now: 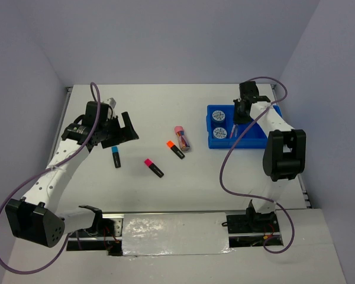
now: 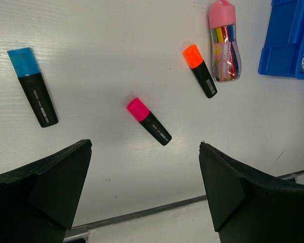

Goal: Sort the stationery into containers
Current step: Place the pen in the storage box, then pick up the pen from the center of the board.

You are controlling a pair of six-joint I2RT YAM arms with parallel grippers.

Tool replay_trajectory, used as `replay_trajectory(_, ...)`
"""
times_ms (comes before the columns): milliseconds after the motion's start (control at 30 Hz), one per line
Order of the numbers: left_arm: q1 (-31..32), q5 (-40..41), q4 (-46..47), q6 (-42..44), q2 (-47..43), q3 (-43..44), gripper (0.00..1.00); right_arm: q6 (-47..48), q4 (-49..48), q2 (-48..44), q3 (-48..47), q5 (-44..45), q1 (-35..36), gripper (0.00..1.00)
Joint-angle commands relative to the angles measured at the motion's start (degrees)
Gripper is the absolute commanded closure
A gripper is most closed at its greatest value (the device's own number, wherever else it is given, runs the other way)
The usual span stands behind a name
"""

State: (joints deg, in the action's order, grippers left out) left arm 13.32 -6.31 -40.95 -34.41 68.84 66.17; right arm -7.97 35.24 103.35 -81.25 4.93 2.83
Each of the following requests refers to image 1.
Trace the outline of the blue cap black highlighter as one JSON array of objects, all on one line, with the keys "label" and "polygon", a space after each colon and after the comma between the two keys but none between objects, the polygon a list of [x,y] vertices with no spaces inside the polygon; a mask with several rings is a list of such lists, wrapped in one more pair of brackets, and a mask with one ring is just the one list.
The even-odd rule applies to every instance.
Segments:
[{"label": "blue cap black highlighter", "polygon": [[115,168],[120,168],[121,167],[121,161],[120,161],[120,155],[119,155],[119,151],[118,151],[118,147],[117,146],[113,146],[111,147],[112,150],[112,158],[114,161],[114,166]]}]

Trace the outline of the orange clear pen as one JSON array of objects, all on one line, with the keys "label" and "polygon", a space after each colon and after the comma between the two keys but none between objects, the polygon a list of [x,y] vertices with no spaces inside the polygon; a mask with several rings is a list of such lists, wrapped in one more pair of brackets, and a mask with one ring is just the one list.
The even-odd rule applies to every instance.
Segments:
[{"label": "orange clear pen", "polygon": [[231,130],[231,133],[230,133],[230,138],[233,137],[235,129],[236,129],[236,125],[234,124],[233,127],[232,127],[232,130]]}]

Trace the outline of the pink cap black highlighter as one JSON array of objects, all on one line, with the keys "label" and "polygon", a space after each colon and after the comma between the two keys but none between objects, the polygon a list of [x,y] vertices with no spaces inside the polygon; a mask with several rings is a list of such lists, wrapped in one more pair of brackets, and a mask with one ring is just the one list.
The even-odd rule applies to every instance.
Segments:
[{"label": "pink cap black highlighter", "polygon": [[144,163],[159,178],[164,176],[164,173],[150,159],[146,159]]}]

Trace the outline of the orange cap black highlighter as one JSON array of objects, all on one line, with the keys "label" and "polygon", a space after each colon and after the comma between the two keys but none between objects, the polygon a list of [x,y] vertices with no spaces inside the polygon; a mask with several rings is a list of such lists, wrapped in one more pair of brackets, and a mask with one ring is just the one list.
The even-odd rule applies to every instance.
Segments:
[{"label": "orange cap black highlighter", "polygon": [[174,154],[177,155],[180,159],[185,158],[185,155],[172,141],[168,141],[166,144],[171,149],[171,151],[174,152]]}]

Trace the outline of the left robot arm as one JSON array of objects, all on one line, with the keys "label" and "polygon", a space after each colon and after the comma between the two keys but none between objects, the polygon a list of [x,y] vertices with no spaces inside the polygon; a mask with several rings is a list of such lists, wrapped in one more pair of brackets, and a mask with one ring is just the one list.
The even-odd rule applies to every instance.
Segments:
[{"label": "left robot arm", "polygon": [[56,211],[73,174],[95,146],[108,148],[139,138],[127,112],[121,114],[124,126],[120,126],[115,104],[113,98],[88,102],[85,114],[65,128],[48,172],[21,199],[8,201],[5,213],[16,238],[54,247],[65,234],[83,229],[96,236],[104,230],[102,210],[93,206],[81,205],[60,215]]}]

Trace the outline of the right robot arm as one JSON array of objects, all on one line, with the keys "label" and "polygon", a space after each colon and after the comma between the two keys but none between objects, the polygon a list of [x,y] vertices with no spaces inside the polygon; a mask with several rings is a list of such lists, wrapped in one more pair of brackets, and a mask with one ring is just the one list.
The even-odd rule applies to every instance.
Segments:
[{"label": "right robot arm", "polygon": [[256,82],[249,80],[239,85],[240,97],[234,100],[233,130],[240,126],[257,125],[267,137],[263,154],[263,171],[270,181],[263,189],[264,199],[252,199],[246,209],[243,231],[274,230],[275,202],[280,199],[289,182],[304,171],[306,134],[290,126],[274,109],[268,96],[259,94]]}]

